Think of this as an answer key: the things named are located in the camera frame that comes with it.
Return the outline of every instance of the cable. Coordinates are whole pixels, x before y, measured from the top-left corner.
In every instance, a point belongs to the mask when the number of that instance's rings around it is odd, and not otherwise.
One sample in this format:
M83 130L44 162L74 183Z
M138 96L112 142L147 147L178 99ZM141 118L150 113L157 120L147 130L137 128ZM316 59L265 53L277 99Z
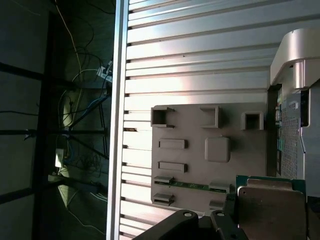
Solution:
M76 55L76 58L77 58L77 61L78 61L78 64L79 64L79 71L80 71L80 73L81 73L81 72L82 72L82 69L81 69L80 59L79 59L79 55L78 55L78 52L77 52L77 48L76 48L76 44L75 44L74 38L73 38L73 36L72 36L72 34L71 34L71 32L70 32L70 30L69 30L69 28L68 28L68 26L67 26L67 24L66 24L66 22L65 22L64 17L62 16L62 14L61 14L61 12L60 12L60 9L59 9L59 7L58 7L57 0L54 0L54 1L55 1L56 9L57 9L57 11L58 11L58 13L59 13L62 21L63 21L63 24L64 24L66 30L68 31L69 35L70 35L70 38L71 38L71 41L72 41L72 45L73 45L73 48L74 48L74 52L75 52L75 55Z
M107 11L103 10L102 8L100 8L100 7L98 7L98 6L94 5L94 4L92 4L92 3L91 3L91 2L89 2L88 0L85 0L85 1L86 1L86 3L87 3L88 5L90 5L90 6L94 7L94 8L96 8L96 9L98 9L98 10L100 10L100 11L104 12L105 14L110 14L110 15L115 15L115 14L116 14L115 12L107 12Z
M101 193L97 193L97 195L100 196L101 198L105 199L105 200L108 200L108 198L103 196Z
M98 72L99 69L93 69L93 68L92 68L92 69L85 69L85 70L82 70L81 73L87 72L87 71L96 71L96 72ZM72 82L75 81L75 79L79 76L79 74L80 74L80 73L78 73L77 75L74 76L74 78L72 79Z
M71 163L74 160L74 151L72 150L70 141L67 139L67 152L69 152L69 150L70 150L70 156L64 160L64 163L66 164Z
M21 115L27 115L27 116L35 116L37 117L38 114L33 114L33 113L27 113L27 112L22 112L22 111L0 111L0 114L21 114Z
M74 48L74 52L75 52L75 55L76 55L76 59L77 59L78 64L79 64L80 81L82 82L82 81L84 80L84 79L83 79L83 76L82 76L82 68L81 68L81 63L80 63L80 59L79 59L79 55L78 55L78 52L77 52L77 48L76 48L76 44L75 44L74 38L73 38L73 36L72 36L72 34L71 34L71 32L70 32L70 30L69 30L69 28L68 28L68 26L67 26L67 24L66 24L66 22L65 22L64 17L62 16L62 14L61 14L61 12L60 12L60 10L59 10L57 0L55 0L55 6L56 6L56 9L57 9L57 11L58 11L58 13L59 13L62 21L63 21L63 24L64 24L66 30L68 31L68 33L69 33L69 35L70 35L70 38L71 38L71 41L72 41L72 45L73 45L73 48ZM78 106L79 106L80 99L81 99L81 97L82 97L82 93L83 93L83 90L82 90L82 88L81 88L81 89L80 89L80 93L79 93L78 100L77 100L77 102L76 102L75 111L78 110ZM74 121L75 118L76 118L76 113L75 113L74 116L72 117L71 122L70 122L69 125L71 125L71 124L73 123L73 121Z
M71 201L74 199L74 197L76 196L76 194L79 192L79 191L76 191L73 196L70 198L70 200L68 201L66 196L64 195L64 193L62 192L62 190L60 189L60 187L58 186L58 189L61 193L61 195L63 196L64 200L66 201L66 209L67 211L85 228L92 228L92 229L95 229L96 231L98 231L99 233L101 233L102 235L106 235L103 231L101 231L100 229L98 229L97 227L95 226L92 226L92 225L86 225L86 224L83 224L83 222L69 209L69 204L71 203Z
M106 199L104 199L104 198L102 198L102 197L99 197L99 196L97 196L97 195L94 195L92 192L90 192L90 194L92 195L92 196L94 196L96 199L99 199L99 200L101 200L101 201L104 201L104 202L108 202L108 200L106 200Z
M33 15L41 16L39 13L31 11L29 8L27 8L26 6L21 5L19 2L15 1L15 0L11 0L11 2L17 4L18 6L20 6L21 8L23 8L24 10L26 10L27 12L29 12L29 13L31 13Z
M101 100L101 99L103 99L103 97L99 97L99 98L93 100L93 101L88 105L88 107L86 108L86 110L85 110L85 112L82 114L82 116L86 114L86 112L88 111L88 109L91 107L92 104L94 104L95 102L97 102L97 101L99 101L99 100Z

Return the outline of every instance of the black cable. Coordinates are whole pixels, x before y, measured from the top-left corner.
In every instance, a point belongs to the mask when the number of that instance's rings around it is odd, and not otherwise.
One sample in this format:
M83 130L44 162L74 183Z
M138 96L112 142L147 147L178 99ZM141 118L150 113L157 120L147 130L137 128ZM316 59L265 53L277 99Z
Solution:
M84 112L88 109L89 109L89 107L82 109L82 110L78 110L78 111L70 111L68 113L61 114L61 116L75 114L75 113L81 113L81 112ZM34 117L38 116L38 114L35 114L35 113L28 113L28 112L22 112L22 111L12 111L12 110L0 111L0 114L20 114L20 115L27 115L27 116L34 116Z
M96 8L96 9L98 9L98 10L100 10L100 11L104 12L105 14L110 14L110 15L115 15L115 14L116 14L115 12L107 12L107 11L103 10L102 8L100 8L100 7L98 7L98 6L94 5L94 4L92 4L92 3L91 3L91 2L89 2L88 0L85 0L85 1L86 1L86 3L87 3L88 5L90 5L90 6L94 7L94 8Z
M27 112L22 112L22 111L0 111L0 114L21 114L21 115L27 115L27 116L38 116L38 114L33 114L33 113L27 113Z
M114 3L114 0L110 0L110 2L112 3L112 6L114 7L114 10L116 10L116 5Z

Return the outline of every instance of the white cable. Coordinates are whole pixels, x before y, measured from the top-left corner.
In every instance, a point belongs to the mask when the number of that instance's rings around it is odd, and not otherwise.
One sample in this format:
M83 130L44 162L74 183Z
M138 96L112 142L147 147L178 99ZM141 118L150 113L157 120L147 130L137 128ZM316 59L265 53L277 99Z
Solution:
M96 199L99 199L99 200L104 201L104 202L106 202L106 203L108 202L106 199L103 199L102 197L99 197L99 196L93 194L92 192L90 192L90 194L91 194L92 196L94 196Z
M67 202L67 199L66 199L66 196L64 195L64 193L62 192L62 190L60 189L60 187L58 186L58 189L60 191L60 193L62 194L64 200ZM71 200L75 197L75 195L78 193L78 191L76 191L72 197L70 198L70 200L67 202L67 205L66 205L66 209L67 211L72 215L74 216L75 219L77 219L77 221L83 226L83 227L88 227L88 228L93 228L95 229L96 231L98 231L99 233L101 233L102 235L106 235L103 231L99 230L98 228L96 228L95 226L92 226L92 225L85 225L82 223L82 221L73 213L69 210L68 208L68 205L70 204Z
M86 71L96 71L98 72L99 69L84 69L81 72L79 72L77 75L74 76L74 78L72 79L72 82L74 82L76 80L76 78L79 76L80 73L86 72Z
M97 195L98 195L99 197L101 197L101 198L105 199L105 200L108 200L108 198L107 198L107 197L105 197L105 196L103 196L101 193L98 193Z
M69 213L74 216L75 219L78 220L78 222L83 226L83 227L89 227L89 228L93 228L95 230L97 230L99 233L101 233L102 235L106 235L103 231L99 230L98 228L96 228L95 226L92 226L92 225L85 225L81 222L81 220L74 214L72 213L70 210L69 210Z
M41 16L39 13L31 11L29 8L27 8L26 6L21 5L19 2L15 1L15 0L11 0L11 2L17 4L18 6L20 6L21 8L23 8L24 10L28 11L29 13L31 13L33 15Z

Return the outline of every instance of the rectangular slot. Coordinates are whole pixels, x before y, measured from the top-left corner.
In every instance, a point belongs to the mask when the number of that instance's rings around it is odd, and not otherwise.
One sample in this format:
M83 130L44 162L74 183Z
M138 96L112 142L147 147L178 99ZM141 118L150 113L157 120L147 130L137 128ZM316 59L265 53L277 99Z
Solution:
M174 128L173 125L167 124L167 113L175 110L169 107L151 108L151 127L155 128Z
M209 189L217 192L217 193L223 193L223 194L228 194L230 192L230 187L228 186L220 186L217 185L216 183L210 183L209 184Z
M159 161L158 168L163 170L173 170L185 173L187 171L187 164Z
M241 130L263 130L263 112L243 112L241 115Z
M247 114L245 118L245 128L247 130L258 130L259 129L259 115L258 114Z
M211 117L211 123L201 125L203 129L217 129L220 127L220 114L218 106L201 106L200 110L207 113Z
M173 179L174 178L170 176L156 176L154 178L154 182L161 183L161 184L170 184Z
M174 196L163 194L163 193L157 193L153 196L153 203L161 206L170 206L174 202Z
M160 139L158 147L161 149L186 149L187 148L187 140Z

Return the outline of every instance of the metal rack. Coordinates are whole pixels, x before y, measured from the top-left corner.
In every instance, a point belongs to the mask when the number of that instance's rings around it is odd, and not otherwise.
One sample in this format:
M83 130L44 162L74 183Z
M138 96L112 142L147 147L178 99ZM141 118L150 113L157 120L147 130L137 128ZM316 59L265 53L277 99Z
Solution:
M81 182L73 178L63 177L63 176L50 176L45 173L45 162L46 156L46 141L49 135L63 135L68 140L78 142L83 147L91 150L95 154L109 159L108 154L106 154L106 135L107 129L98 130L73 130L73 127L77 125L81 120L83 120L87 115L89 115L94 109L100 108L100 113L102 112L102 103L108 98L103 97L93 104L90 108L87 108L85 113L75 120L68 129L49 129L49 103L51 101L52 90L63 88L63 89L76 89L73 82L66 81L63 79L52 77L52 46L53 46L53 23L54 15L49 14L48 20L48 34L47 34L47 48L45 56L45 67L44 74L29 71L12 65L4 64L0 62L0 71L4 73L9 73L16 76L26 77L30 80L41 81L40 90L40 100L39 100L39 111L38 111L38 123L37 129L21 129L21 130L0 130L0 135L25 135L25 140L28 138L36 137L35 148L34 148L34 158L33 158L33 169L30 186L24 189L12 191L0 195L0 204L5 204L14 200L18 200L30 195L34 195L33 203L33 220L32 220L32 239L40 239L39 236L39 225L41 222L41 211L42 211L42 198L45 190L55 188L60 185L67 185L69 187L77 188L82 191L98 193L100 186L92 183ZM98 151L97 149L91 147L85 142L78 139L77 135L102 135L103 136L103 146L104 153Z

